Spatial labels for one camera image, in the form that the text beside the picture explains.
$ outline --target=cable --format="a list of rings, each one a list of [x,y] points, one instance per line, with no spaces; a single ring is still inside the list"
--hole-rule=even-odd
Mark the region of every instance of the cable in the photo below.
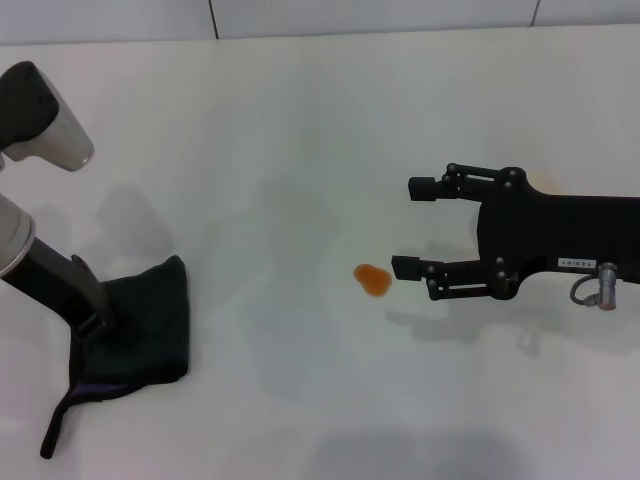
[[[211,11],[211,21],[213,22],[213,31],[216,34],[216,40],[220,40],[220,35],[218,35],[218,24],[216,23],[216,16],[213,13],[213,3],[209,0],[209,10]]]
[[[571,287],[571,292],[569,292],[569,298],[571,298],[571,301],[573,303],[577,303],[578,305],[586,305],[587,307],[593,307],[596,303],[598,303],[597,294],[589,295],[587,297],[584,297],[584,299],[579,299],[578,297],[576,297],[576,291],[578,290],[578,287],[580,285],[588,282],[589,280],[596,280],[597,278],[597,275],[587,275],[586,277],[582,277],[580,280],[574,283],[573,287]]]
[[[533,11],[533,17],[531,18],[531,23],[529,24],[529,28],[534,27],[536,24],[536,17],[538,16],[538,9],[540,8],[540,0],[536,3],[536,9]]]

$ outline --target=orange object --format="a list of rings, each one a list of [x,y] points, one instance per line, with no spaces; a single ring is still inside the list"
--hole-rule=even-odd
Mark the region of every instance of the orange object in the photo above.
[[[368,263],[358,265],[353,271],[353,276],[372,297],[384,296],[391,286],[391,274]]]

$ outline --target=white wall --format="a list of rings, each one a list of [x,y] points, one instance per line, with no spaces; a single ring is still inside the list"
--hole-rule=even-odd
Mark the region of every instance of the white wall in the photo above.
[[[207,38],[207,0],[0,0],[4,45]]]
[[[536,26],[640,23],[638,0],[542,0]]]
[[[536,0],[213,0],[220,38],[528,26]]]

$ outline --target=white surface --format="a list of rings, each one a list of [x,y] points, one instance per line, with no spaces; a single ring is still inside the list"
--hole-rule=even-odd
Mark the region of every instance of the white surface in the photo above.
[[[0,0],[0,44],[215,38],[207,0]]]
[[[475,205],[406,190],[448,162],[637,194],[638,41],[620,27],[0,49],[0,69],[46,72],[97,148],[74,174],[7,162],[0,190],[100,278],[179,253],[193,308],[190,374],[75,409],[46,462],[68,333],[3,284],[3,477],[636,478],[637,286],[605,315],[569,302],[572,275],[507,303],[431,303],[409,282],[367,297],[352,270],[474,258]]]
[[[542,0],[536,26],[640,23],[636,0]]]
[[[536,0],[213,0],[220,38],[525,27]]]

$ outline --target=dark fabric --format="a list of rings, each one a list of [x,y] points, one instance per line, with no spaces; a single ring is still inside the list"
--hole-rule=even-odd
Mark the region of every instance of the dark fabric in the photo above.
[[[71,341],[69,390],[56,407],[40,455],[51,458],[64,414],[74,405],[120,398],[172,383],[189,369],[187,273],[177,256],[105,284],[116,328],[84,345]]]

